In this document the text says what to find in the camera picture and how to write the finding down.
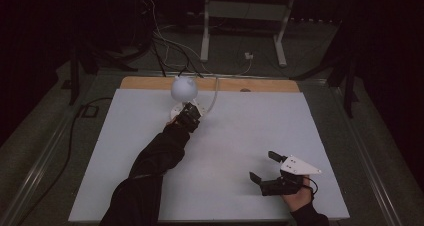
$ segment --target wire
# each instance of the wire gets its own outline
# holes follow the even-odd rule
[[[243,75],[243,74],[249,72],[250,68],[252,67],[252,60],[253,60],[253,58],[249,59],[249,67],[246,69],[246,71],[244,71],[243,73],[236,74],[235,76]]]
[[[208,114],[210,111],[212,111],[212,108],[213,108],[213,106],[215,105],[215,101],[216,101],[216,98],[217,98],[217,96],[218,96],[218,91],[219,91],[219,79],[218,79],[218,77],[216,77],[216,78],[215,78],[215,95],[214,95],[214,97],[213,97],[213,100],[212,100],[211,105],[209,105],[209,108],[208,108],[208,110],[206,111],[206,113],[205,113],[205,115],[204,115],[204,116],[206,116],[206,114]]]
[[[166,73],[165,73],[165,69],[163,68],[163,66],[165,65],[162,61],[162,58],[159,56],[159,53],[156,49],[156,45],[155,43],[152,44],[152,48],[153,48],[153,54],[156,55],[156,59],[158,60],[159,63],[159,67],[162,71],[162,76],[166,77]]]
[[[311,191],[312,191],[312,195],[315,195],[317,192],[318,192],[318,184],[314,181],[314,180],[312,180],[311,178],[309,178],[309,177],[303,177],[304,179],[308,179],[309,181],[311,181],[313,184],[315,184],[315,192],[314,192],[314,190],[313,190],[313,188],[312,187],[310,187],[310,186],[306,186],[306,185],[302,185],[302,187],[305,187],[305,188],[309,188]]]
[[[99,52],[98,49],[94,50],[94,52],[96,52],[94,55],[98,56],[100,58],[106,59],[109,62],[111,62],[112,64],[115,64],[116,66],[120,67],[123,70],[129,70],[129,71],[137,71],[136,69],[132,69],[128,66],[126,66],[124,63],[129,63],[131,61],[134,61],[138,58],[140,58],[141,56],[143,56],[147,50],[150,48],[150,44],[151,44],[151,38],[152,38],[152,33],[145,33],[146,35],[145,38],[146,40],[144,40],[143,42],[138,42],[138,45],[134,45],[134,42],[136,41],[136,36],[137,36],[137,19],[138,16],[141,16],[141,22],[144,24],[143,26],[147,29],[150,29],[152,26],[146,22],[146,12],[149,12],[149,5],[144,1],[144,0],[133,0],[134,1],[134,29],[133,29],[133,35],[132,35],[132,39],[131,42],[129,44],[129,46],[131,47],[135,47],[137,49],[137,52],[132,53],[130,55],[125,55],[125,56],[112,56],[109,55],[106,52]],[[139,7],[139,5],[141,4],[140,2],[142,2],[146,9],[144,12],[141,12],[141,9]]]
[[[159,27],[158,27],[158,24],[157,24],[157,20],[156,20],[156,16],[155,16],[155,8],[156,8],[156,5],[155,5],[155,3],[153,2],[153,0],[150,0],[150,2],[152,3],[152,13],[153,13],[153,20],[154,20],[154,22],[155,22],[155,26],[156,26],[156,30],[158,31],[157,33],[156,32],[153,32],[155,35],[157,35],[160,39],[162,39],[163,40],[163,42],[164,42],[164,44],[165,44],[165,46],[166,46],[166,53],[165,53],[165,60],[162,60],[162,62],[164,63],[164,64],[166,64],[166,61],[167,61],[167,59],[168,59],[168,52],[169,52],[169,48],[170,48],[170,46],[167,44],[167,43],[172,43],[172,44],[174,44],[174,45],[178,45],[178,46],[180,46],[180,47],[184,47],[184,48],[187,48],[187,49],[189,49],[191,52],[193,52],[199,59],[200,59],[200,56],[193,50],[193,49],[191,49],[190,47],[188,47],[188,46],[186,46],[186,45],[183,45],[183,44],[180,44],[180,43],[177,43],[177,42],[174,42],[174,41],[171,41],[171,40],[168,40],[168,39],[165,39],[163,36],[162,36],[162,34],[161,34],[161,32],[160,32],[160,29],[159,29]],[[203,65],[203,63],[201,63],[201,65],[202,65],[202,67],[203,67],[203,69],[206,71],[206,72],[208,72],[208,73],[210,73],[210,74],[214,74],[214,73],[212,73],[212,72],[210,72],[209,70],[207,70],[206,69],[206,67]]]
[[[95,103],[97,101],[111,100],[111,99],[112,98],[98,98],[96,100],[93,100],[93,101],[85,104],[85,105],[81,105],[80,109],[78,110],[77,114],[74,116],[74,119],[72,120],[71,131],[70,131],[70,136],[69,136],[69,141],[68,141],[68,151],[67,151],[65,163],[63,164],[62,168],[59,171],[59,174],[56,176],[56,178],[53,180],[53,182],[50,184],[50,186],[44,191],[44,193],[37,199],[37,201],[35,201],[35,203],[31,206],[31,208],[28,209],[27,213],[21,218],[21,220],[17,224],[18,226],[22,225],[22,223],[26,220],[26,218],[28,218],[28,216],[32,213],[32,211],[34,211],[34,209],[40,204],[40,202],[47,196],[47,194],[50,192],[50,190],[56,185],[56,183],[59,181],[60,177],[63,175],[63,172],[65,171],[65,169],[68,166],[68,163],[71,159],[72,138],[73,138],[72,136],[73,136],[73,132],[74,132],[75,121],[80,116],[83,109],[88,108],[89,106],[91,106],[92,103]]]
[[[190,57],[187,55],[187,53],[184,51],[184,49],[182,49],[179,45],[173,45],[173,47],[172,46],[169,46],[169,47],[171,49],[177,50],[178,52],[180,52],[181,54],[183,54],[186,57],[187,63],[186,63],[186,65],[169,65],[169,64],[163,62],[163,60],[161,60],[161,63],[163,65],[167,66],[168,68],[177,70],[177,71],[180,71],[180,70],[179,69],[172,68],[172,66],[185,67],[185,68],[183,68],[180,71],[180,73],[178,74],[178,76],[181,75],[184,71],[188,71],[190,73],[195,73],[198,77],[203,78],[203,76],[197,71],[196,67],[193,65],[193,62],[190,60]],[[157,57],[160,58],[159,53],[157,51],[155,52],[155,54],[156,54]],[[191,65],[193,67],[194,72],[189,69],[189,67],[188,67],[189,65]]]

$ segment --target robotic hand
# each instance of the robotic hand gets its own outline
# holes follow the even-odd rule
[[[303,184],[304,175],[321,173],[321,170],[294,156],[286,157],[269,151],[268,157],[281,163],[281,177],[262,181],[259,176],[250,172],[250,179],[259,185],[263,196],[295,194],[302,187],[310,188]]]

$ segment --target person's arm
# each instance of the person's arm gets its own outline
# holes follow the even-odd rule
[[[155,225],[163,174],[184,157],[189,138],[188,131],[174,121],[156,135],[138,155],[129,177],[115,189],[100,225]]]
[[[309,187],[307,176],[303,179],[303,184]],[[319,214],[313,204],[312,190],[302,187],[296,194],[281,195],[284,202],[289,206],[290,213],[298,226],[328,226],[330,225],[327,216]]]

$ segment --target hand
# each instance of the hand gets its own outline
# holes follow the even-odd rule
[[[303,184],[309,186],[309,175],[303,178]],[[296,194],[281,195],[284,202],[289,206],[290,211],[294,212],[312,201],[311,189],[302,187]]]
[[[177,116],[175,116],[171,121],[167,122],[166,126],[173,124],[174,122],[177,123]]]

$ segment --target black sleeve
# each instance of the black sleeve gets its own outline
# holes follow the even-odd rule
[[[329,226],[327,216],[317,213],[312,202],[291,212],[298,226]]]
[[[101,226],[155,225],[159,217],[163,174],[184,157],[190,135],[171,124],[144,148],[129,177],[116,187]]]

